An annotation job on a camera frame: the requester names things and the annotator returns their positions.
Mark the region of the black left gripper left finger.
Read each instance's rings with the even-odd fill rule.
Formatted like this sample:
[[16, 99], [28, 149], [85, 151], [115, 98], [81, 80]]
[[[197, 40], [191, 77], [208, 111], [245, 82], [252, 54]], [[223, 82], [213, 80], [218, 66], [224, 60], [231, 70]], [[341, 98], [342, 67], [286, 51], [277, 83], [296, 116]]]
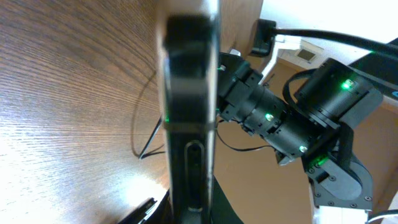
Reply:
[[171, 223], [171, 205], [169, 191], [158, 201], [148, 198], [124, 217], [118, 224], [169, 224]]

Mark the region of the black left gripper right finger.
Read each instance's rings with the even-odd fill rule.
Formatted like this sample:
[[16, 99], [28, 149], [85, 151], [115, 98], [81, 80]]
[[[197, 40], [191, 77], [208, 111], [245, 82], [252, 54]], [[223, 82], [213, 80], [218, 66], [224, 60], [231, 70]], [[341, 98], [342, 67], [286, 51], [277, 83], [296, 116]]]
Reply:
[[216, 177], [213, 177], [211, 219], [213, 224], [243, 224], [243, 221], [233, 210]]

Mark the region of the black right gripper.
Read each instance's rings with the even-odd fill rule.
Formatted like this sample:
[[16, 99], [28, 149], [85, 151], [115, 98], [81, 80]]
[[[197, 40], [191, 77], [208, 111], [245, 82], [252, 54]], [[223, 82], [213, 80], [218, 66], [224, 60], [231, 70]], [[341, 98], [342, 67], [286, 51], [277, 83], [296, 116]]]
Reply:
[[259, 86], [262, 78], [263, 75], [242, 57], [220, 53], [218, 115], [225, 121], [263, 123], [264, 114], [257, 109], [264, 94], [263, 87]]

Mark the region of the black Galaxy smartphone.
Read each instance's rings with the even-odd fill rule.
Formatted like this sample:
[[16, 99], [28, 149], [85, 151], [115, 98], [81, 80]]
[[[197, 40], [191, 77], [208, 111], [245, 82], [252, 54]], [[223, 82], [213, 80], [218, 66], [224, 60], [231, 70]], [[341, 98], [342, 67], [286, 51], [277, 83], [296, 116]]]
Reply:
[[173, 221], [210, 223], [220, 2], [159, 1], [156, 41]]

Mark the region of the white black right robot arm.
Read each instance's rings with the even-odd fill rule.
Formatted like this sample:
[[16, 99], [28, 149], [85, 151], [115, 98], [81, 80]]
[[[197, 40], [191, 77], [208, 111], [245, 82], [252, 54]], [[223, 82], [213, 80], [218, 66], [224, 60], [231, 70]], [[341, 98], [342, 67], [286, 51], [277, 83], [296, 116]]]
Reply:
[[283, 196], [304, 192], [317, 208], [388, 208], [397, 168], [396, 60], [367, 54], [310, 70], [280, 61], [263, 77], [222, 53], [218, 75], [220, 122], [234, 121], [256, 140], [231, 147], [270, 149], [278, 165], [298, 166], [298, 189], [284, 177]]

